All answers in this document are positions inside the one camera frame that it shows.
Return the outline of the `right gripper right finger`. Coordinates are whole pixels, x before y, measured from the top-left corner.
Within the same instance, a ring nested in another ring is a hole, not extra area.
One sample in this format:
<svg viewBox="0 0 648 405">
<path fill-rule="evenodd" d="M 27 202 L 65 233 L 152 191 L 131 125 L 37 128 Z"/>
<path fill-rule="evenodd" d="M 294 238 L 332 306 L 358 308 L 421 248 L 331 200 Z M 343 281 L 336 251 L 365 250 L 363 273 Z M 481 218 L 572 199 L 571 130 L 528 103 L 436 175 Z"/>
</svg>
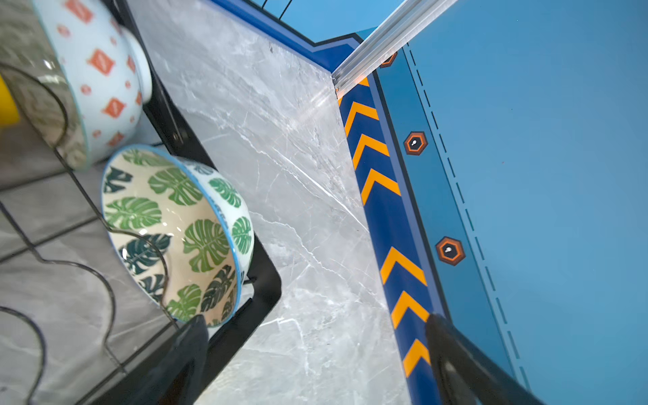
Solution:
<svg viewBox="0 0 648 405">
<path fill-rule="evenodd" d="M 438 314 L 425 324 L 442 404 L 540 404 L 541 401 Z"/>
</svg>

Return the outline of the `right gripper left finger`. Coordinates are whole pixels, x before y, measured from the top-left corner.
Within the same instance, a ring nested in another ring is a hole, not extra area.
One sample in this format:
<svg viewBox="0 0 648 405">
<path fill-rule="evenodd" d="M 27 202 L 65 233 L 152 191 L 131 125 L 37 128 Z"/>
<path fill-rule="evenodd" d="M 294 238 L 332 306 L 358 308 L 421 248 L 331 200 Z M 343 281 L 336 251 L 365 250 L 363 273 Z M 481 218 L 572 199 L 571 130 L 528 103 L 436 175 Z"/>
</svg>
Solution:
<svg viewBox="0 0 648 405">
<path fill-rule="evenodd" d="M 209 334 L 196 316 L 94 404 L 193 404 L 207 358 Z"/>
</svg>

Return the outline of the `green leaf pattern bowl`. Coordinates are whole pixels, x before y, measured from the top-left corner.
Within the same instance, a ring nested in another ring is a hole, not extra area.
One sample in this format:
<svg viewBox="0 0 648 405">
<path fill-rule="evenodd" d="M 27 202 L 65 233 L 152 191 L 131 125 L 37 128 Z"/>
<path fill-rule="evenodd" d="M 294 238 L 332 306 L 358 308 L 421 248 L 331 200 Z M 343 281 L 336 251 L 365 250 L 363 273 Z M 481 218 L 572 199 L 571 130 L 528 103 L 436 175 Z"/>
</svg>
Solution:
<svg viewBox="0 0 648 405">
<path fill-rule="evenodd" d="M 138 286 L 179 322 L 220 328 L 241 304 L 255 236 L 249 209 L 217 170 L 132 145 L 106 165 L 103 218 Z"/>
</svg>

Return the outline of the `yellow bowl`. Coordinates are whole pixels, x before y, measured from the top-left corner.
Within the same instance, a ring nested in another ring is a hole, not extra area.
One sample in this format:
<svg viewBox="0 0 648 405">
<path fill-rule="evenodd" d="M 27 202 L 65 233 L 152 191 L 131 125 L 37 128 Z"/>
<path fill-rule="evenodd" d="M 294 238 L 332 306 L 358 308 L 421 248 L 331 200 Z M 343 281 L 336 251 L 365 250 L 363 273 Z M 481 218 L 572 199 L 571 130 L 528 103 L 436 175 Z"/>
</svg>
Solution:
<svg viewBox="0 0 648 405">
<path fill-rule="evenodd" d="M 8 128 L 20 122 L 20 113 L 3 78 L 0 79 L 0 127 Z"/>
</svg>

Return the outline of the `green geometric pattern bowl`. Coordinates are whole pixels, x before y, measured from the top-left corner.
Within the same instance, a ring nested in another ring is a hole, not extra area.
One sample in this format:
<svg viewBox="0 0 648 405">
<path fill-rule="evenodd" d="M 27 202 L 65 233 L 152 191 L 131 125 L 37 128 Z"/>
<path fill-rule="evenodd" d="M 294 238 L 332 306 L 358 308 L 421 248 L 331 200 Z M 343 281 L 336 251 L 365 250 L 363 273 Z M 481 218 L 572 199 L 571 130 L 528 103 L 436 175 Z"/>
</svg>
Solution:
<svg viewBox="0 0 648 405">
<path fill-rule="evenodd" d="M 135 136 L 152 97 L 143 47 L 101 1 L 3 1 L 1 76 L 18 113 L 74 170 Z"/>
</svg>

